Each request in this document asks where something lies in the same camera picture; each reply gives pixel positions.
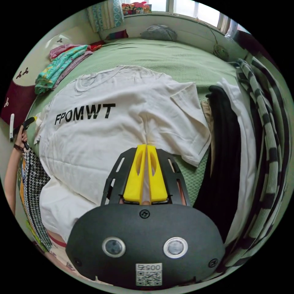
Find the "gray pillow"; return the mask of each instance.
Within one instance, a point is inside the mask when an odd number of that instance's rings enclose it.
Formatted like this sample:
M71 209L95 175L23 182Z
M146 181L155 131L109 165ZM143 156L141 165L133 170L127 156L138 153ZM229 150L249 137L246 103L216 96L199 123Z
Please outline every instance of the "gray pillow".
M177 33L166 25L155 24L148 27L141 33L142 39L161 40L161 41L177 41Z

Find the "striped cloth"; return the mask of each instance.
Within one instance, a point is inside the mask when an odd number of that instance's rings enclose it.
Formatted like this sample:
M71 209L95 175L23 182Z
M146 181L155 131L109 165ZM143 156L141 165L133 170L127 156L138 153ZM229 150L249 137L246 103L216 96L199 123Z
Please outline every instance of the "striped cloth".
M206 281L243 265L267 240L283 199L292 149L284 98L270 72L255 58L251 66L239 59L236 79L243 96L250 100L257 139L254 203L239 240Z

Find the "houndstooth fabric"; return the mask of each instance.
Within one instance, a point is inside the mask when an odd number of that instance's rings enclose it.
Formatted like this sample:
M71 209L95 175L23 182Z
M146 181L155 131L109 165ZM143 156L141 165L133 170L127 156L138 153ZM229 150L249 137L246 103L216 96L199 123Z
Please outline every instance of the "houndstooth fabric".
M27 212L27 218L33 226L37 237L49 251L52 247L51 241L45 227L42 224L39 198L44 185L49 181L39 158L30 149L24 153L24 207Z
M262 126L260 157L254 185L254 202L247 226L234 250L206 280L223 275L232 267L240 267L265 243L278 214L286 185L292 141L283 96L269 71L255 58L251 67L238 60L236 78L247 98L258 110ZM252 119L255 131L258 123Z

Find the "black pants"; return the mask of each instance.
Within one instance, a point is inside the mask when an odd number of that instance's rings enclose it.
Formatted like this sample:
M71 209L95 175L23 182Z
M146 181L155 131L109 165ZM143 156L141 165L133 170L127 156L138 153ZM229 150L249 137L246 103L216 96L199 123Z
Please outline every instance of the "black pants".
M218 227L225 242L235 216L240 182L241 132L237 115L224 90L210 86L210 107L214 121L215 162L210 177L211 151L204 179L193 205Z

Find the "white t-shirt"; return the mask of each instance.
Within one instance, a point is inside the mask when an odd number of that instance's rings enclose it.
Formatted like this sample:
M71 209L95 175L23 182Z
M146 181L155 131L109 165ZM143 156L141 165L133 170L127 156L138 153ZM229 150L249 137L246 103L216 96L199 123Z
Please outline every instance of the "white t-shirt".
M239 87L230 85L222 78L217 86L221 87L230 99L232 110L238 117L241 131L241 162L238 206L225 245L238 238L244 229L253 202L253 186L255 181L256 142L254 130L246 102Z
M39 156L51 178L40 195L42 222L66 242L75 220L100 205L122 152L149 144L198 166L211 140L195 83L139 66L75 79L42 119Z

